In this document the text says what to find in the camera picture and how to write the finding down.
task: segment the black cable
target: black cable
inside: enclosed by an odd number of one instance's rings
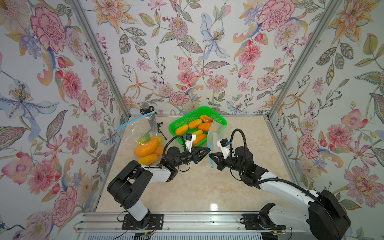
[[[183,141],[183,147],[184,147],[184,152],[185,152],[185,154],[187,154],[187,147],[186,147],[186,145],[185,145],[185,139],[182,137],[182,136],[180,136],[180,135],[176,135],[176,136],[174,136],[173,138],[171,138],[168,142],[167,142],[167,144],[164,146],[164,149],[163,149],[163,156],[165,156],[166,155],[166,150],[167,150],[167,147],[169,146],[169,144],[173,141],[173,140],[175,140],[176,138],[181,138],[181,140]]]

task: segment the pink peony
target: pink peony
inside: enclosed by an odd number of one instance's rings
[[[174,90],[173,90],[171,84],[169,84],[169,83],[163,84],[159,87],[159,94],[162,97],[167,98],[170,95],[172,95],[173,93],[174,93]]]
[[[66,71],[61,80],[63,90],[70,99],[77,99],[80,96],[81,80],[77,73]]]
[[[183,38],[188,33],[187,23],[182,18],[174,18],[168,27],[171,33],[177,38]]]
[[[99,94],[97,95],[97,100],[103,103],[104,107],[108,106],[109,101],[109,92],[108,92],[108,84],[104,79],[103,83],[97,84],[97,91]]]
[[[269,0],[260,12],[257,24],[262,23],[262,31],[272,31],[288,22],[295,10],[292,0]]]
[[[189,95],[185,92],[176,92],[169,96],[169,101],[175,105],[181,106],[189,101]]]
[[[177,79],[185,85],[192,83],[195,80],[196,76],[192,70],[183,70],[177,76]]]
[[[299,139],[301,152],[309,159],[315,159],[319,156],[317,150],[319,145],[316,140],[309,135],[302,135]]]
[[[263,78],[257,79],[258,86],[256,91],[266,90],[275,85],[275,83],[279,82],[281,79],[283,79],[283,75],[276,76],[273,72],[268,72]]]
[[[68,131],[68,135],[70,137],[66,137],[65,141],[67,142],[67,149],[72,150],[72,155],[78,154],[80,148],[84,148],[88,146],[88,138],[87,129],[83,128],[83,125],[79,125],[78,127],[73,126],[72,131]]]
[[[261,55],[260,47],[257,45],[250,45],[245,47],[239,57],[239,62],[242,65],[248,65],[254,63]]]
[[[32,30],[40,44],[56,54],[64,50],[65,30],[57,14],[46,7],[35,8],[35,15],[31,17]]]
[[[61,227],[71,216],[76,207],[76,190],[69,186],[66,191],[61,191],[55,200],[52,209],[52,223]]]
[[[40,191],[45,192],[52,185],[55,179],[55,164],[49,160],[38,162],[32,169],[31,175],[32,177],[28,179],[30,192],[35,193],[36,195],[39,194]]]
[[[179,58],[179,70],[189,69],[192,65],[191,58]]]
[[[341,124],[334,124],[328,128],[328,140],[336,147],[346,147],[353,140],[351,131]]]
[[[359,109],[355,109],[341,118],[341,123],[345,124],[350,129],[356,130],[364,127],[362,115]]]
[[[348,169],[345,170],[344,178],[349,181],[348,196],[356,197],[357,202],[363,203],[363,197],[365,204],[369,207],[375,207],[376,203],[380,202],[384,204],[384,197],[380,192],[384,192],[384,185],[376,183],[379,179],[376,174],[371,176],[369,174],[369,168],[363,166],[363,168],[354,166],[352,172]]]
[[[85,91],[85,90],[83,90],[83,92],[81,93],[80,98],[79,98],[79,102],[80,102],[80,108],[84,112],[87,112],[87,110],[86,110],[87,108],[92,107],[91,100],[89,99],[87,91]]]
[[[224,78],[223,75],[218,76],[210,76],[207,80],[207,88],[213,89],[216,93],[219,93],[221,91],[224,91],[224,88],[228,87],[228,79]]]
[[[31,173],[31,170],[32,160],[28,154],[24,154],[20,159],[10,161],[1,169],[1,172],[20,185],[26,181],[26,177]]]
[[[240,71],[239,76],[243,78],[249,78],[254,70],[254,65],[245,65]]]
[[[306,117],[301,123],[300,123],[301,131],[306,134],[313,136],[314,131],[317,128],[317,120],[314,120],[313,118]]]

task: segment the blue lily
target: blue lily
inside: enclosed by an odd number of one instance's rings
[[[207,51],[203,56],[199,57],[199,60],[207,60],[209,57],[209,54],[212,51],[215,51],[217,56],[221,58],[227,58],[230,55],[226,53],[224,48],[221,48],[218,46],[218,43],[221,42],[221,39],[223,39],[225,32],[224,28],[216,29],[216,31],[213,31],[211,34],[211,27],[212,27],[212,20],[209,17],[207,13],[202,13],[201,15],[201,26],[200,26],[200,32],[204,36],[203,43],[207,44]]]
[[[16,116],[22,116],[29,120],[31,123],[31,133],[28,136],[28,141],[32,142],[40,134],[40,127],[35,117],[37,117],[39,113],[53,113],[59,102],[51,103],[44,101],[37,104],[31,103],[30,101],[33,101],[33,98],[27,84],[17,79],[14,80],[14,83],[15,85],[9,85],[9,95],[11,95],[14,100],[8,99],[0,94],[0,109],[4,110],[10,119]]]

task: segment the orange lily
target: orange lily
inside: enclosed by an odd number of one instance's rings
[[[144,83],[147,83],[147,82],[139,83],[139,79],[137,78],[137,74],[136,74],[135,69],[133,69],[133,71],[135,72],[135,76],[136,76],[136,84],[133,84],[133,85],[129,86],[129,87],[127,88],[127,90],[125,91],[124,94],[127,94],[128,90],[129,90],[130,88],[133,88],[133,89],[136,88],[136,92],[135,92],[135,94],[134,94],[133,96],[135,96],[136,93],[139,92],[139,94],[138,94],[137,97],[136,97],[136,99],[138,99],[139,96],[140,96],[140,87],[145,88],[145,89],[149,89],[149,90],[154,90],[154,89],[150,89],[150,88],[147,88],[147,87],[143,86],[143,84],[144,84]]]
[[[293,106],[296,105],[296,103],[297,103],[297,105],[299,106],[299,111],[300,111],[300,114],[301,114],[301,115],[303,115],[303,114],[301,113],[300,102],[306,104],[306,103],[301,99],[301,96],[305,93],[305,91],[307,91],[308,86],[305,88],[305,90],[304,90],[299,96],[296,96],[296,95],[291,94],[291,95],[288,95],[288,96],[286,97],[286,98],[291,97],[291,100],[293,100],[292,103],[288,104],[288,105],[291,105],[291,106],[288,107],[288,108],[293,107]]]

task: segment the pink flower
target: pink flower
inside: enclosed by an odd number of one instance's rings
[[[359,109],[355,109],[341,118],[341,123],[345,124],[350,129],[356,130],[364,127],[362,115]]]
[[[97,91],[99,94],[97,95],[97,100],[103,103],[104,107],[108,106],[109,101],[109,92],[108,92],[108,84],[104,79],[103,83],[97,84]]]
[[[175,105],[181,106],[189,101],[189,95],[185,92],[176,92],[169,96],[169,101]]]
[[[195,80],[196,76],[192,70],[183,70],[177,76],[177,79],[185,85],[192,83]]]
[[[28,178],[30,192],[37,195],[40,191],[47,191],[52,185],[56,175],[56,166],[52,161],[45,159],[35,165],[31,175],[32,177]]]
[[[353,140],[351,131],[341,124],[331,125],[328,128],[327,137],[329,142],[336,147],[346,147]]]
[[[154,10],[156,7],[160,10],[160,7],[164,6],[167,3],[162,3],[162,0],[151,0],[152,3],[149,3],[148,6],[153,7],[151,10]]]
[[[298,21],[292,20],[285,23],[281,28],[275,31],[275,42],[276,47],[290,43],[300,30],[301,25]]]
[[[273,64],[274,69],[280,69],[281,68],[281,58],[276,59],[275,63]]]
[[[1,169],[1,172],[20,185],[26,181],[26,177],[31,173],[31,170],[32,160],[28,154],[24,154],[20,159],[10,161]]]
[[[349,181],[348,196],[356,197],[357,202],[363,203],[362,198],[365,199],[365,204],[369,207],[375,207],[376,203],[384,204],[384,197],[380,192],[384,192],[384,185],[376,183],[379,179],[376,174],[368,176],[369,168],[354,166],[352,172],[348,169],[345,170],[344,179]]]
[[[263,78],[257,79],[258,86],[256,91],[266,90],[275,85],[275,83],[278,83],[281,79],[283,79],[283,75],[276,76],[276,74],[268,72]]]
[[[237,89],[239,91],[246,92],[249,91],[249,86],[243,81],[242,83],[239,83],[239,85],[237,85]]]
[[[49,149],[52,149],[51,151],[49,152],[46,152],[44,155],[46,157],[48,157],[49,155],[52,154],[52,159],[54,159],[57,155],[58,152],[61,152],[61,149],[59,149],[59,147],[64,143],[66,142],[66,139],[63,139],[63,136],[60,134],[59,135],[59,140],[56,139],[56,137],[53,137],[53,144],[50,144],[50,143],[47,143],[47,148]]]
[[[72,150],[72,155],[78,154],[80,148],[84,148],[88,146],[88,138],[87,129],[83,128],[83,125],[79,125],[78,127],[73,126],[72,131],[68,131],[69,137],[66,137],[67,149]]]
[[[301,152],[309,159],[315,159],[319,156],[317,150],[319,145],[316,140],[309,135],[302,135],[299,139]]]
[[[168,27],[177,38],[183,38],[188,33],[187,23],[182,18],[174,18]]]
[[[269,0],[260,12],[257,24],[262,23],[262,31],[278,29],[288,22],[294,10],[292,0]]]
[[[80,98],[79,98],[79,102],[80,102],[80,108],[84,112],[87,112],[87,110],[86,110],[87,108],[92,107],[91,100],[89,99],[87,91],[85,91],[85,90],[83,90],[83,92],[81,93]]]
[[[80,96],[81,80],[77,73],[72,71],[66,71],[61,80],[63,84],[63,90],[70,99],[77,99]]]
[[[355,155],[353,156],[353,159],[357,159],[358,157],[360,157],[360,160],[364,163],[365,166],[368,167],[367,163],[369,163],[372,166],[376,166],[375,162],[373,162],[372,160],[367,158],[367,157],[376,157],[375,154],[364,153],[365,151],[367,151],[369,149],[368,145],[364,145],[360,149],[360,142],[355,141],[355,147],[351,147],[351,145],[349,145],[349,144],[348,144],[348,147],[351,150],[351,152],[355,153]]]
[[[173,93],[174,93],[174,90],[173,90],[171,84],[166,83],[166,84],[160,85],[160,87],[159,87],[160,96],[167,98],[170,95],[172,95]]]
[[[64,50],[65,30],[59,16],[46,7],[35,8],[35,15],[31,17],[32,30],[40,44],[54,53]]]
[[[56,198],[52,209],[52,223],[61,227],[72,216],[76,207],[77,198],[76,190],[69,186],[67,191],[61,191],[59,197]]]
[[[179,58],[179,70],[189,69],[192,65],[191,58]]]
[[[91,118],[93,121],[97,122],[97,121],[101,120],[102,114],[103,113],[99,110],[92,110]]]
[[[198,74],[197,77],[203,77],[203,79],[204,79],[204,76],[208,76],[208,77],[212,76],[212,75],[210,75],[210,74],[211,74],[213,71],[210,71],[209,68],[207,68],[207,69],[205,69],[205,70],[204,70],[204,68],[201,68],[200,71],[197,70],[196,72],[197,72],[197,74]]]
[[[210,76],[209,79],[207,80],[207,88],[213,89],[216,93],[219,93],[221,91],[224,91],[224,88],[228,87],[228,79],[224,78],[223,75],[218,76]]]
[[[97,41],[99,42],[99,44],[107,44],[106,42],[104,42],[105,37],[99,37],[98,33],[95,33],[95,36],[96,36]]]
[[[317,120],[314,120],[313,118],[306,117],[301,123],[300,123],[301,131],[306,134],[313,136],[314,131],[317,128]]]
[[[261,55],[260,47],[257,45],[250,45],[245,47],[245,49],[241,52],[239,57],[239,62],[242,65],[252,64],[257,59],[260,58]]]
[[[141,60],[140,58],[137,59],[136,61],[136,66],[140,69],[140,70],[143,70],[143,71],[147,71],[152,69],[149,64],[147,64],[146,62],[144,62],[143,60]]]

